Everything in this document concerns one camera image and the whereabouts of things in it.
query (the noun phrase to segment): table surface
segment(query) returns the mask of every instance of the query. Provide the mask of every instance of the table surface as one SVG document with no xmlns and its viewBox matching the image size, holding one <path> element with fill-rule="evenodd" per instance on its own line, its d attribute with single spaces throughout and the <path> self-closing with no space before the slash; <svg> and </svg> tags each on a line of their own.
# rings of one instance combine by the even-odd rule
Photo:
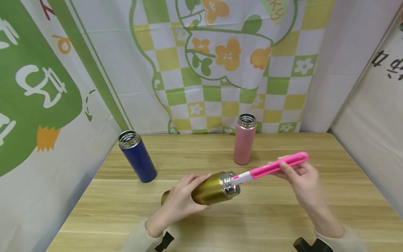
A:
<svg viewBox="0 0 403 252">
<path fill-rule="evenodd" d="M 257 134 L 251 162 L 245 166 L 232 160 L 233 135 L 142 138 L 158 170 L 157 178 L 141 183 L 115 145 L 48 252 L 119 251 L 133 227 L 160 206 L 162 193 L 183 175 L 239 174 L 300 151 L 308 152 L 319 170 L 334 213 L 358 232 L 370 251 L 401 251 L 403 221 L 328 133 Z M 189 216 L 169 232 L 175 240 L 166 252 L 291 252 L 298 237 L 314 240 L 312 224 L 291 187 L 272 175 L 243 184 L 237 197 Z"/>
</svg>

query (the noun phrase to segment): green stripe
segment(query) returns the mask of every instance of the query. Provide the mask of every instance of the green stripe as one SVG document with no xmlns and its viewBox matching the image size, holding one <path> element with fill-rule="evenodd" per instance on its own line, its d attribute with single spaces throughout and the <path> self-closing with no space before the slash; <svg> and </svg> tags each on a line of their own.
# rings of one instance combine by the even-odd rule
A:
<svg viewBox="0 0 403 252">
<path fill-rule="evenodd" d="M 76 22 L 74 21 L 69 8 L 66 5 L 66 2 L 64 0 L 48 0 L 48 2 L 51 5 L 55 14 L 57 15 L 57 18 L 58 18 L 60 24 L 62 25 L 68 38 L 70 39 L 71 43 L 73 44 L 74 49 L 76 50 L 78 56 L 80 57 L 81 61 L 83 62 L 85 69 L 87 70 L 92 81 L 94 82 L 95 86 L 97 87 L 99 94 L 101 95 L 102 99 L 106 103 L 106 106 L 108 107 L 109 111 L 111 112 L 113 118 L 116 120 L 117 124 L 119 125 L 119 127 L 122 131 L 128 130 L 129 126 L 127 125 L 122 113 L 120 112 L 119 107 L 118 107 L 115 99 L 113 98 L 113 95 L 110 92 L 109 87 L 106 84 L 106 81 L 105 81 L 104 77 L 102 76 L 102 73 L 101 73 L 100 69 L 98 68 L 94 57 L 92 56 L 91 51 L 89 50 L 89 48 L 84 40 L 83 35 L 81 34 L 80 30 L 78 29 L 78 26 L 77 26 Z M 112 87 L 112 90 L 127 118 L 127 121 L 130 123 L 129 118 L 127 117 L 126 112 L 123 109 L 123 106 L 118 98 L 115 88 L 113 87 L 112 83 L 110 82 L 110 79 L 105 71 L 105 68 L 101 63 L 101 61 L 98 57 L 98 54 L 96 53 L 95 48 L 94 48 L 91 40 L 89 39 L 87 31 L 84 29 L 84 26 L 81 23 L 81 20 L 78 16 L 77 12 L 76 12 L 76 15 L 77 15 L 80 25 L 82 26 L 83 31 L 92 47 L 92 50 L 95 52 L 95 55 L 101 64 L 102 70 L 104 71 L 104 73 L 110 83 L 110 86 Z"/>
</svg>

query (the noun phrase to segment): hand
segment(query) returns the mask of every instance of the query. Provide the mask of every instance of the hand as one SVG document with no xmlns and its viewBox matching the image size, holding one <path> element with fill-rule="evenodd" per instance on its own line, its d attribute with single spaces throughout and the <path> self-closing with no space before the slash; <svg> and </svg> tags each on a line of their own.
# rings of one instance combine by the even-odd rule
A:
<svg viewBox="0 0 403 252">
<path fill-rule="evenodd" d="M 158 237 L 173 223 L 194 213 L 210 209 L 210 206 L 195 203 L 191 195 L 192 191 L 210 175 L 210 173 L 206 175 L 189 174 L 172 187 L 163 206 L 145 224 L 150 236 Z"/>
<path fill-rule="evenodd" d="M 343 237 L 344 227 L 326 203 L 319 182 L 318 170 L 308 162 L 302 162 L 292 167 L 285 162 L 281 162 L 280 168 L 281 171 L 272 174 L 286 179 L 291 184 L 298 203 L 307 212 L 315 226 L 315 230 L 327 237 Z"/>
<path fill-rule="evenodd" d="M 303 162 L 291 167 L 282 162 L 280 163 L 280 168 L 280 171 L 272 174 L 287 180 L 291 184 L 298 203 L 306 211 L 327 207 L 325 196 L 319 183 L 319 173 L 310 163 Z"/>
</svg>

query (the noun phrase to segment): green checkered fabric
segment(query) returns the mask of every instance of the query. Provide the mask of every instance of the green checkered fabric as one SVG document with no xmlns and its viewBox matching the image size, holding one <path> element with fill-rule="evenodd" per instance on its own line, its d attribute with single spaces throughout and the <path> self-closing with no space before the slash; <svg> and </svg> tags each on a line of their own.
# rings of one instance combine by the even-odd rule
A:
<svg viewBox="0 0 403 252">
<path fill-rule="evenodd" d="M 245 112 L 255 115 L 257 132 L 299 131 L 332 6 L 137 1 L 134 39 L 171 118 L 169 133 L 234 133 Z"/>
</svg>

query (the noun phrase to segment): sleeve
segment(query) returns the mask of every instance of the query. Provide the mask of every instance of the sleeve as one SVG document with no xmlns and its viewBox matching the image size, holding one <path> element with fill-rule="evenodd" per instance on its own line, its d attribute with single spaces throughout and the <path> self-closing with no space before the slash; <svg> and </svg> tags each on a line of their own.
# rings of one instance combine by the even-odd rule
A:
<svg viewBox="0 0 403 252">
<path fill-rule="evenodd" d="M 344 227 L 344 236 L 342 238 L 330 238 L 321 235 L 315 230 L 316 237 L 329 245 L 333 252 L 367 252 L 364 242 L 349 227 Z"/>
<path fill-rule="evenodd" d="M 145 229 L 145 222 L 140 222 L 126 238 L 120 252 L 153 252 L 154 248 L 162 242 L 162 234 L 153 238 Z"/>
</svg>

